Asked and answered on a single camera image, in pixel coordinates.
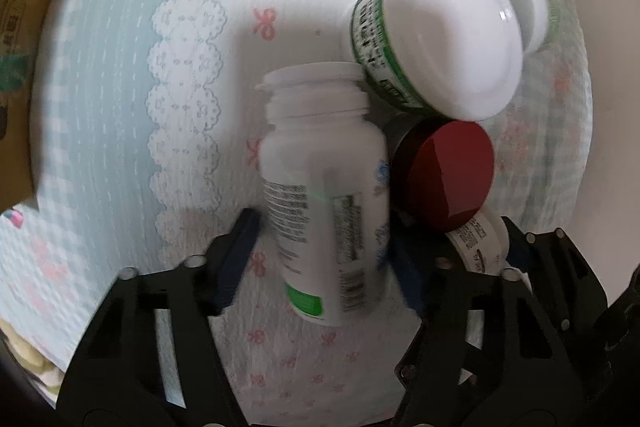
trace bolt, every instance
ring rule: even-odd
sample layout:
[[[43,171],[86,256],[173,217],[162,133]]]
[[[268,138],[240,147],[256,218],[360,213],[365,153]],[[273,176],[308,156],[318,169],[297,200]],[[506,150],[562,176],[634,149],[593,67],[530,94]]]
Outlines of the bolt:
[[[192,255],[191,257],[187,258],[187,260],[184,262],[184,265],[187,268],[197,268],[199,266],[202,266],[206,262],[207,262],[207,259],[203,255]]]
[[[409,365],[405,365],[400,370],[400,376],[405,380],[413,380],[415,378],[416,372],[417,372],[417,369],[415,368],[415,365],[409,364]]]
[[[123,281],[128,281],[129,279],[133,279],[133,277],[135,277],[136,275],[138,275],[138,270],[128,267],[120,270],[118,277]]]
[[[505,268],[502,272],[502,278],[509,282],[516,282],[520,280],[520,274],[513,268]]]

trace fabric cloth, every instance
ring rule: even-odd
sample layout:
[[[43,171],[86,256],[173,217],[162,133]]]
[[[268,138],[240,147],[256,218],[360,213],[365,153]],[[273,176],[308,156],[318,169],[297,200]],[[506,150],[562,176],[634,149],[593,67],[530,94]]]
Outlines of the fabric cloth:
[[[0,219],[0,312],[65,369],[124,266],[173,267],[262,204],[258,148],[276,68],[341,60],[356,0],[52,0],[34,80],[37,196]],[[588,155],[591,88],[573,0],[557,41],[524,64],[507,110],[484,122],[496,152],[490,204],[534,232],[570,218]],[[260,238],[235,304],[212,320],[248,420],[361,425],[390,417],[393,376],[417,331],[393,280],[366,320],[296,317],[276,250]],[[180,402],[166,316],[166,387]]]

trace red cap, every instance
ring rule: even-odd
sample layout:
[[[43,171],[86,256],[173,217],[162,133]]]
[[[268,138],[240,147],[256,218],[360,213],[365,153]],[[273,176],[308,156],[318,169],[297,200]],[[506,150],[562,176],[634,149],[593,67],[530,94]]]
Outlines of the red cap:
[[[414,134],[412,160],[405,157],[399,162],[404,171],[397,172],[404,178],[399,200],[407,212],[434,231],[450,232],[471,219],[489,194],[494,148],[484,129],[474,122],[451,121],[426,139],[422,137],[418,145]]]

